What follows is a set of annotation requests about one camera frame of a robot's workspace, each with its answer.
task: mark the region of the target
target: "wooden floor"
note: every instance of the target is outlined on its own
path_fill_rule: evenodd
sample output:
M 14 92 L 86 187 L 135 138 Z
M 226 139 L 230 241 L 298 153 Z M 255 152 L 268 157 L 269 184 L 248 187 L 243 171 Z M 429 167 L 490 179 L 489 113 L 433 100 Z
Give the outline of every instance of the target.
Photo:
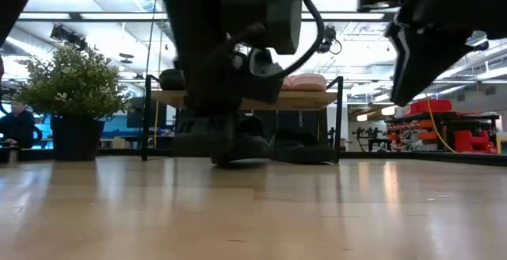
M 242 170 L 104 157 L 0 169 L 0 259 L 506 259 L 507 169 Z

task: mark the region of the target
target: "potted plant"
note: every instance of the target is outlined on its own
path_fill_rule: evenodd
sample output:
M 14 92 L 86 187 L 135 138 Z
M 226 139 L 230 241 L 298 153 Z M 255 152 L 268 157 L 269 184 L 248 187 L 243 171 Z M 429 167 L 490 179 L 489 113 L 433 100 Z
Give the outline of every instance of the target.
M 49 62 L 22 62 L 29 80 L 11 100 L 51 116 L 55 159 L 95 159 L 104 120 L 128 108 L 129 96 L 110 62 L 92 48 L 79 52 L 69 47 L 58 48 Z

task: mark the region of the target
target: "black plant pot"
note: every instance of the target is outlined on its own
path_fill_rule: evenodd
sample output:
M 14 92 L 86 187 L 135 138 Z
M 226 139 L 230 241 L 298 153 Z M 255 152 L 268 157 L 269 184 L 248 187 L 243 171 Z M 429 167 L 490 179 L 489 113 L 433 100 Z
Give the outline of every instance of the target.
M 56 160 L 95 160 L 104 121 L 52 118 L 51 129 Z

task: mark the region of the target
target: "shelf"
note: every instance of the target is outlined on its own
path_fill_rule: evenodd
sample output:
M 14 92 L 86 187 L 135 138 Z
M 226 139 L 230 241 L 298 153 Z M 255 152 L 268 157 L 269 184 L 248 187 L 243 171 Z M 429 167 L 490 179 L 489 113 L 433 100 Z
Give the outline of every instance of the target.
M 174 108 L 184 108 L 183 90 L 153 90 L 151 98 Z M 241 110 L 320 110 L 337 100 L 336 93 L 322 92 L 280 92 L 278 102 L 268 105 L 260 101 L 244 99 Z

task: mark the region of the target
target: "black cable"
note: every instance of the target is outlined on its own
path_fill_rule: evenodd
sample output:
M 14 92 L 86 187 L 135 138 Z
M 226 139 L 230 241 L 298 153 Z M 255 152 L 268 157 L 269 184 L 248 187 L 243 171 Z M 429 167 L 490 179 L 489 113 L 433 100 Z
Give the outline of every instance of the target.
M 320 16 L 320 13 L 315 7 L 314 3 L 311 0 L 303 0 L 304 5 L 308 8 L 308 11 L 311 13 L 311 16 L 314 17 L 315 23 L 317 24 L 317 38 L 315 42 L 310 46 L 310 48 L 301 56 L 301 58 L 297 59 L 291 66 L 287 69 L 281 71 L 280 73 L 276 73 L 267 78 L 280 79 L 285 78 L 288 75 L 292 74 L 296 70 L 298 70 L 302 65 L 304 65 L 310 57 L 315 54 L 318 49 L 318 46 L 321 44 L 322 40 L 324 40 L 324 20 Z
M 335 53 L 335 52 L 331 51 L 331 49 L 330 49 L 330 53 L 333 54 L 333 55 L 338 55 L 338 54 L 341 53 L 341 50 L 343 50 L 343 45 L 341 45 L 341 42 L 338 41 L 338 39 L 335 39 L 334 41 L 336 41 L 340 45 L 340 51 L 338 51 L 338 52 Z

